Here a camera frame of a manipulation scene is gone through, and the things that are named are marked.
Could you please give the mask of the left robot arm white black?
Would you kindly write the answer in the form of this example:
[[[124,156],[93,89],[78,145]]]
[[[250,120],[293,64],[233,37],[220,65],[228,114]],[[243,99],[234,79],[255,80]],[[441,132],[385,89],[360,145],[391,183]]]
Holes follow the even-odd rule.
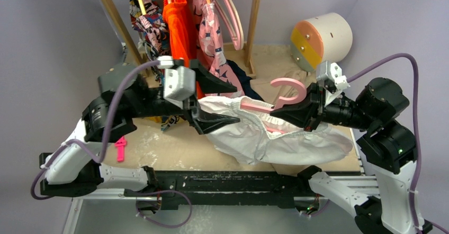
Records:
[[[180,115],[198,134],[239,119],[201,109],[197,93],[234,93],[237,88],[208,72],[197,60],[161,56],[134,67],[115,65],[98,78],[100,96],[92,100],[72,134],[51,154],[40,155],[32,182],[36,200],[79,197],[98,189],[122,188],[144,196],[160,192],[153,168],[112,167],[104,163],[110,145],[136,131],[135,118]]]

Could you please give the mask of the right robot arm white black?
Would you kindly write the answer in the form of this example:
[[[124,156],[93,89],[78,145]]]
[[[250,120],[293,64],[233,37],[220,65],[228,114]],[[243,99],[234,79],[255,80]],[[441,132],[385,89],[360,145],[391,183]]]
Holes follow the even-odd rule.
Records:
[[[325,104],[325,90],[316,83],[305,99],[271,115],[311,132],[321,124],[341,125],[363,132],[357,140],[372,164],[379,197],[366,195],[336,181],[316,166],[299,173],[297,188],[303,195],[323,195],[348,212],[362,233],[428,233],[433,225],[419,213],[413,194],[418,164],[415,135],[396,121],[409,106],[401,87],[387,78],[371,80],[356,100],[339,96]]]

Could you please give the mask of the white shorts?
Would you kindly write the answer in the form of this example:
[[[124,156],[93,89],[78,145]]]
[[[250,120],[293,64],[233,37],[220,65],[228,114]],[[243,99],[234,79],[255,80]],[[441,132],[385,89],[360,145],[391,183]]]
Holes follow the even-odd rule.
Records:
[[[206,112],[240,119],[206,137],[216,150],[241,164],[317,165],[341,160],[353,149],[351,138],[330,124],[321,123],[307,132],[267,113],[243,109],[241,104],[272,107],[247,96],[207,96],[199,104]]]

